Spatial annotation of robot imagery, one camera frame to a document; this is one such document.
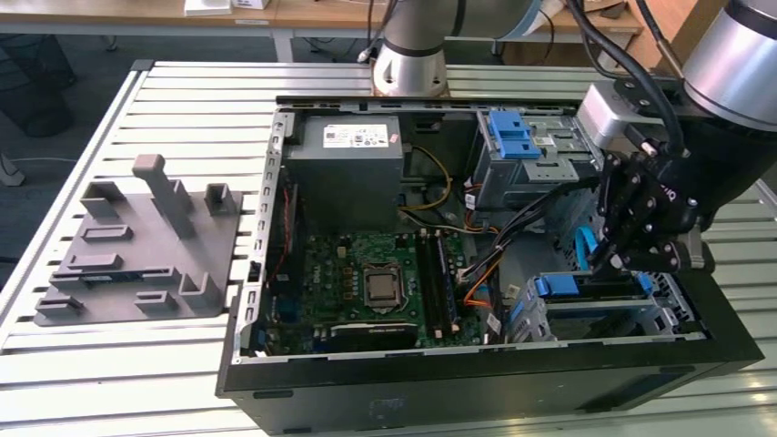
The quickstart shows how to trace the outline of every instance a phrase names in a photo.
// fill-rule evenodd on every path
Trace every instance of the yellow wire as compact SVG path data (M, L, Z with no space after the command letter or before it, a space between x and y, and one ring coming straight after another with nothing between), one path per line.
M437 207L440 204L442 204L448 200L448 196L450 196L450 189L453 188L452 181L450 181L450 175L448 174L448 169L442 165L442 162L440 162L440 159L437 159L429 153L429 151L426 149L424 149L421 146L413 146L413 148L420 150L424 153L424 155L426 155L429 157L429 159L432 161L434 161L434 164L437 164L437 167L440 168L440 170L445 174L445 192L442 193L442 196L436 201L433 201L432 203L429 203L426 205L414 205L412 207L400 207L400 210L402 210L402 211L418 211L422 209L432 209L432 208Z

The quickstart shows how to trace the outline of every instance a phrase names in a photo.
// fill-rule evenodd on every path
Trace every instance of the green motherboard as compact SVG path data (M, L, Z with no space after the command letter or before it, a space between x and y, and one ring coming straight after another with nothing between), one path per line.
M428 332L416 234L354 233L310 236L305 243L302 294L297 326L280 334L284 353L313 353L326 326L349 323L417 325L416 348L470 346L481 340L481 323L471 308L457 305L457 331ZM450 272L464 267L462 242L456 233L441 236Z

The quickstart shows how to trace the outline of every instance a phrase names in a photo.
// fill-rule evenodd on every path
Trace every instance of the desk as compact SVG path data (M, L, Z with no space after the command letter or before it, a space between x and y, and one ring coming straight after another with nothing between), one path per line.
M374 8L373 29L382 20L385 7ZM642 32L642 25L629 11L625 11L617 20L603 18L598 12L589 14L593 25L622 48L629 45L631 38ZM553 18L555 27L555 43L581 44L579 28L569 13L563 9ZM341 0L280 0L276 19L273 21L273 38L278 59L292 61L292 38L294 37L366 37L366 5L352 4ZM481 40L493 42L489 38L448 38L452 40ZM499 41L547 43L550 41L550 27L542 26L527 36L503 39ZM614 60L602 55L599 62L605 68L615 66Z
M377 5L373 29L380 26L384 13L385 7ZM617 20L593 13L591 21L621 47L642 31L629 12ZM553 23L555 42L579 44L579 30L567 10L553 18ZM278 62L292 62L294 37L365 38L366 5L341 0L272 0L265 10L234 8L232 15L186 17L184 0L4 0L0 31L108 36L266 36L274 39ZM550 28L543 26L531 35L509 41L547 42ZM606 67L614 66L609 56L601 60Z
M226 314L209 319L37 327L30 318L85 210L94 179L148 192L133 179L137 154L160 153L189 191L225 182L258 205L277 95L368 96L369 69L340 64L158 62L133 71L74 165L20 264L0 293L2 437L262 437L229 400L213 396ZM582 99L601 77L581 68L450 66L452 97ZM777 413L777 222L758 184L725 206L703 234L715 280L766 359L694 382L627 412L417 427L354 436L531 437L773 435ZM244 212L238 231L256 223ZM230 278L245 278L250 236L238 236ZM237 285L228 289L237 292Z

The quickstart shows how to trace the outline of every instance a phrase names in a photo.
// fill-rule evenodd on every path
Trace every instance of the robotic arm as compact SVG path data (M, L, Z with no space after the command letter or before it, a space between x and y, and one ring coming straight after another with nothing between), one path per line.
M537 0L394 1L373 74L385 96L444 94L444 38L522 33L538 11ZM567 5L583 37L630 73L614 84L593 84L578 113L606 156L593 273L711 271L701 232L777 161L777 2L730 0L681 80L662 82L595 31L581 1ZM630 155L606 151L601 138L619 135L634 145Z
M663 88L685 153L669 152L661 124L638 121L621 127L641 151L606 152L594 274L714 269L701 232L777 161L775 66L777 3L730 1L685 65L683 82ZM657 116L638 84L619 80L613 89L634 115ZM581 120L591 120L590 103L582 102Z

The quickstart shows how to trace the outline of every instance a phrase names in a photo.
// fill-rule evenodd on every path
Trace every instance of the power supply label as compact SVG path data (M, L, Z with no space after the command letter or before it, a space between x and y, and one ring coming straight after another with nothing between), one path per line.
M326 125L324 148L368 148L389 146L386 125Z

